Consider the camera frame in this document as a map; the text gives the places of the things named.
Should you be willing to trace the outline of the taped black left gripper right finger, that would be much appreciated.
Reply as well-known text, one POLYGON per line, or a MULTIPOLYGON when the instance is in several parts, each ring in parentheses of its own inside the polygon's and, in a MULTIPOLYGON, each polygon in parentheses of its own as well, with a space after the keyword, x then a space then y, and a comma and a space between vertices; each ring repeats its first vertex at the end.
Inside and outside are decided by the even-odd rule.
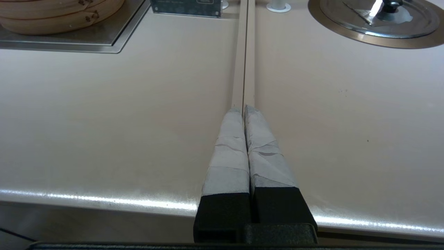
POLYGON ((317 223, 263 114, 245 106, 253 220, 266 224, 317 223))

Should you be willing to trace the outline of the taped black left gripper left finger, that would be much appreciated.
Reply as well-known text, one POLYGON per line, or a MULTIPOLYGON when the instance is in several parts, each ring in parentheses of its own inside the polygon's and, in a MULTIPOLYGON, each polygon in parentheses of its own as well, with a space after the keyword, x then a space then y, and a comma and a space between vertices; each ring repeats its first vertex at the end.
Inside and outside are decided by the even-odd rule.
POLYGON ((240 243, 251 222, 250 172, 241 111, 224 116, 193 226, 195 243, 240 243))

